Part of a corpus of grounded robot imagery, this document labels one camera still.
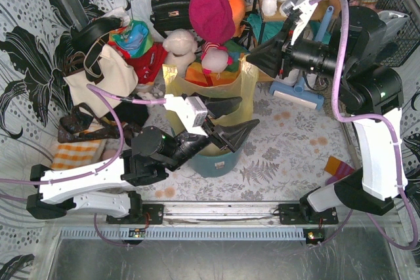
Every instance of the orange fabric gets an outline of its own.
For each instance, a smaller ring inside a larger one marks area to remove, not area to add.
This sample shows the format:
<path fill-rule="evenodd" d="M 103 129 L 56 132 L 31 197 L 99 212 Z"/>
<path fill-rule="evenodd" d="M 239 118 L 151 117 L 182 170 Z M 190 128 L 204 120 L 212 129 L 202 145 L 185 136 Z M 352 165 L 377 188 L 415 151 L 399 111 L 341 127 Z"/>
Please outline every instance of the orange fabric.
<path fill-rule="evenodd" d="M 85 132 L 93 132 L 100 128 L 102 126 L 94 120 Z M 59 144 L 50 168 L 53 170 L 69 170 L 96 163 L 104 149 L 105 141 L 90 140 L 72 144 Z"/>
<path fill-rule="evenodd" d="M 338 160 L 336 157 L 331 156 L 328 158 L 328 162 L 324 170 L 334 176 L 337 172 L 337 169 L 340 166 L 340 163 L 340 160 Z"/>
<path fill-rule="evenodd" d="M 235 23 L 235 34 L 233 37 L 239 37 L 243 29 L 245 29 L 245 25 L 241 26 L 241 21 L 246 12 L 245 0 L 229 0 L 229 5 L 232 9 L 232 17 Z"/>

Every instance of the black handbag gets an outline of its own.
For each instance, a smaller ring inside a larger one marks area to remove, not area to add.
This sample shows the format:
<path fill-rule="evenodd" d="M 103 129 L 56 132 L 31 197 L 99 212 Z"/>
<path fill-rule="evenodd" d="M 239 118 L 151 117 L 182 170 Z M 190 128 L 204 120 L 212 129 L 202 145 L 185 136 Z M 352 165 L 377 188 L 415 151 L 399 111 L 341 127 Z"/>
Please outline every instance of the black handbag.
<path fill-rule="evenodd" d="M 153 15 L 150 16 L 154 28 L 163 37 L 165 31 L 192 29 L 188 9 L 190 0 L 151 0 Z"/>

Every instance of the floor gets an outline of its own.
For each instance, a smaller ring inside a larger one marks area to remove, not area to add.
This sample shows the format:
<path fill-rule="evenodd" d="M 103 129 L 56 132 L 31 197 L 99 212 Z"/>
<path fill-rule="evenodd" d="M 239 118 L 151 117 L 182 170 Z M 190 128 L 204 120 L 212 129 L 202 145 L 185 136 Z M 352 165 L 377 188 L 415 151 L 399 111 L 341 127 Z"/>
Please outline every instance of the floor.
<path fill-rule="evenodd" d="M 325 248 L 305 249 L 300 241 L 144 241 L 127 250 L 63 240 L 49 279 L 398 279 L 389 246 L 371 229 L 348 228 Z"/>
<path fill-rule="evenodd" d="M 161 78 L 153 92 L 164 88 Z M 352 164 L 337 121 L 323 110 L 275 98 L 269 88 L 270 83 L 257 84 L 253 118 L 261 122 L 232 172 L 204 178 L 185 164 L 168 179 L 137 188 L 143 200 L 297 200 L 330 177 L 324 172 L 329 156 Z M 147 125 L 170 131 L 163 106 L 153 107 L 150 115 Z"/>

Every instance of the white tote bag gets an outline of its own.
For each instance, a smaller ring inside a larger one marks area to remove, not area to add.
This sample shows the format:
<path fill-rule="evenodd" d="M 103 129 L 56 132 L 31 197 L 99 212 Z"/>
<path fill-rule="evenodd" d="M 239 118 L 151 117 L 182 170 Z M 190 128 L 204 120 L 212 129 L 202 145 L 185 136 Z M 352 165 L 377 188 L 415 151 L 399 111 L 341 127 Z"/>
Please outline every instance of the white tote bag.
<path fill-rule="evenodd" d="M 111 46 L 105 44 L 99 54 L 98 63 L 102 75 L 95 82 L 86 79 L 85 69 L 80 69 L 64 77 L 70 87 L 73 104 L 86 103 L 98 117 L 106 115 L 109 110 L 105 104 L 93 93 L 86 85 L 96 85 L 98 88 L 118 96 L 126 97 L 130 95 L 138 83 L 137 75 L 132 66 L 122 59 L 122 57 Z M 114 108 L 121 101 L 107 98 L 107 101 Z"/>

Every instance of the blue handle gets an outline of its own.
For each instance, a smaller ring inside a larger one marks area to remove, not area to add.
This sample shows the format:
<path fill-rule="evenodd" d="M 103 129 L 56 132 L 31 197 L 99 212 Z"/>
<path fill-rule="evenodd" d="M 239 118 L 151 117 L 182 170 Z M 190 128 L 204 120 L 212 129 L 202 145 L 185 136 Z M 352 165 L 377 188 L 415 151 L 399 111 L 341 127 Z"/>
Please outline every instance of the blue handle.
<path fill-rule="evenodd" d="M 334 13 L 334 7 L 329 6 L 324 14 L 324 17 L 322 18 L 320 28 L 314 38 L 315 42 L 320 42 L 324 38 L 324 35 L 326 34 L 326 31 L 328 28 L 329 21 L 331 21 L 331 17 L 333 16 L 333 13 Z"/>

